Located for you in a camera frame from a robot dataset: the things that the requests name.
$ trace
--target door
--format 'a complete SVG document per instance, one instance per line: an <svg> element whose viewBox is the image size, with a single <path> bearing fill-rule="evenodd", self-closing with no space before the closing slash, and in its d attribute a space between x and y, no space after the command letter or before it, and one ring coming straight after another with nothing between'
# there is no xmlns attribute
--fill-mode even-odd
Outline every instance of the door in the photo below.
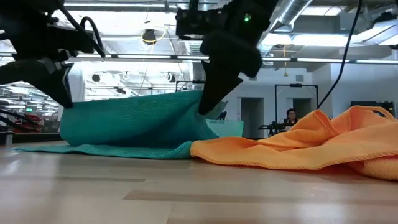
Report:
<svg viewBox="0 0 398 224"><path fill-rule="evenodd" d="M297 118L303 118L305 115L311 113L313 108L311 106L312 99L293 99L293 108L296 110Z"/></svg>
<svg viewBox="0 0 398 224"><path fill-rule="evenodd" d="M243 137L249 139L264 138L264 99L241 98L241 120L243 121Z"/></svg>

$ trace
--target fluorescent light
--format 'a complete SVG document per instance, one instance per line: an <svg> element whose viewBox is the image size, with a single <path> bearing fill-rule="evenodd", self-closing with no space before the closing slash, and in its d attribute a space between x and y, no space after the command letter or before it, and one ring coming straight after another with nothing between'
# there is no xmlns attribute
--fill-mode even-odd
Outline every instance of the fluorescent light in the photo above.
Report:
<svg viewBox="0 0 398 224"><path fill-rule="evenodd" d="M4 98L0 98L0 101L6 101L8 103L12 103L12 100L4 99Z"/></svg>
<svg viewBox="0 0 398 224"><path fill-rule="evenodd" d="M26 108L26 106L14 106L14 105L11 105L11 106L3 106L3 107L5 107L5 108Z"/></svg>
<svg viewBox="0 0 398 224"><path fill-rule="evenodd" d="M21 88L21 87L10 86L10 87L8 87L8 90L13 93L20 93L20 94L24 94L24 95L29 94L29 91L27 91L25 88Z"/></svg>
<svg viewBox="0 0 398 224"><path fill-rule="evenodd" d="M44 108L45 108L45 109L57 110L57 109L58 109L58 106L47 106L47 105L45 105Z"/></svg>
<svg viewBox="0 0 398 224"><path fill-rule="evenodd" d="M52 106L58 106L58 103L53 103L50 101L45 101L45 104L52 105Z"/></svg>
<svg viewBox="0 0 398 224"><path fill-rule="evenodd" d="M134 4L134 3L69 3L64 6L86 6L86 7L164 7L164 4ZM170 5L170 8L176 9L176 5Z"/></svg>
<svg viewBox="0 0 398 224"><path fill-rule="evenodd" d="M347 44L348 37L336 34L300 34L293 38L293 45L343 47Z"/></svg>
<svg viewBox="0 0 398 224"><path fill-rule="evenodd" d="M40 101L29 101L29 103L42 104L43 102L40 102Z"/></svg>
<svg viewBox="0 0 398 224"><path fill-rule="evenodd" d="M355 60L355 62L373 65L398 65L398 60Z"/></svg>
<svg viewBox="0 0 398 224"><path fill-rule="evenodd" d="M262 61L263 62L289 62L289 61L291 61L291 58L273 58L273 57L267 58L267 57L264 57L264 58L262 58Z"/></svg>
<svg viewBox="0 0 398 224"><path fill-rule="evenodd" d="M209 60L209 56L177 56L182 60Z"/></svg>
<svg viewBox="0 0 398 224"><path fill-rule="evenodd" d="M346 6L308 6L301 16L337 16Z"/></svg>
<svg viewBox="0 0 398 224"><path fill-rule="evenodd" d="M55 113L56 111L52 111L52 110L37 110L37 112L41 112L41 113Z"/></svg>
<svg viewBox="0 0 398 224"><path fill-rule="evenodd" d="M80 54L77 55L78 58L101 58L99 54Z"/></svg>
<svg viewBox="0 0 398 224"><path fill-rule="evenodd" d="M290 45L292 44L292 38L288 34L273 34L269 33L266 38L262 40L263 45Z"/></svg>
<svg viewBox="0 0 398 224"><path fill-rule="evenodd" d="M105 99L120 99L129 98L133 96L85 96L85 100L105 100Z"/></svg>
<svg viewBox="0 0 398 224"><path fill-rule="evenodd" d="M169 55L118 55L118 58L133 59L171 59Z"/></svg>
<svg viewBox="0 0 398 224"><path fill-rule="evenodd" d="M398 35L391 37L390 39L381 42L379 45L397 45L398 44Z"/></svg>
<svg viewBox="0 0 398 224"><path fill-rule="evenodd" d="M341 63L342 59L323 59L323 58L298 58L298 62L318 62L318 63Z"/></svg>
<svg viewBox="0 0 398 224"><path fill-rule="evenodd" d="M12 53L1 52L0 57L12 57Z"/></svg>

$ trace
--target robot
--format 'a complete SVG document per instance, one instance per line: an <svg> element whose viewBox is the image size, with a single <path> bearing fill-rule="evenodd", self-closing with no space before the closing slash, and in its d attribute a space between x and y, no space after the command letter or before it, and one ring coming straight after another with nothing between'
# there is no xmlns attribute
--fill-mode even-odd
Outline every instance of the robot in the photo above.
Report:
<svg viewBox="0 0 398 224"><path fill-rule="evenodd" d="M202 61L206 82L198 112L207 114L243 80L240 73L255 77L262 65L257 43L269 26L278 0L232 0L219 9L198 10L199 0L189 9L178 9L176 34L184 40L203 41L200 51L210 57ZM61 10L74 29L57 26L53 17ZM93 32L85 30L90 22ZM2 0L0 40L9 39L16 50L14 62L0 67L0 84L25 81L53 98L64 108L72 108L66 63L78 52L105 57L94 21L80 23L68 13L64 0Z"/></svg>

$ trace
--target orange towel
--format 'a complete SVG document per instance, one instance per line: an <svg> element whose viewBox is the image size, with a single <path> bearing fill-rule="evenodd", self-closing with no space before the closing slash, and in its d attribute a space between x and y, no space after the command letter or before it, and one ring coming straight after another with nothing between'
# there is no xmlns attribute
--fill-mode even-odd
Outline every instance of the orange towel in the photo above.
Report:
<svg viewBox="0 0 398 224"><path fill-rule="evenodd" d="M398 180L398 122L383 108L354 106L331 121L316 110L271 138L196 141L191 155L267 169L318 170L346 163L364 175Z"/></svg>

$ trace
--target wooden floor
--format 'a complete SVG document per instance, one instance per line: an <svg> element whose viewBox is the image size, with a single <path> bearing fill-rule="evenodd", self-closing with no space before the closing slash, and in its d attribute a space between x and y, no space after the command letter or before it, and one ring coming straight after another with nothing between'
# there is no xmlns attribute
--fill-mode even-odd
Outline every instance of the wooden floor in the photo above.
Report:
<svg viewBox="0 0 398 224"><path fill-rule="evenodd" d="M398 223L398 185L344 166L288 172L0 149L0 223Z"/></svg>

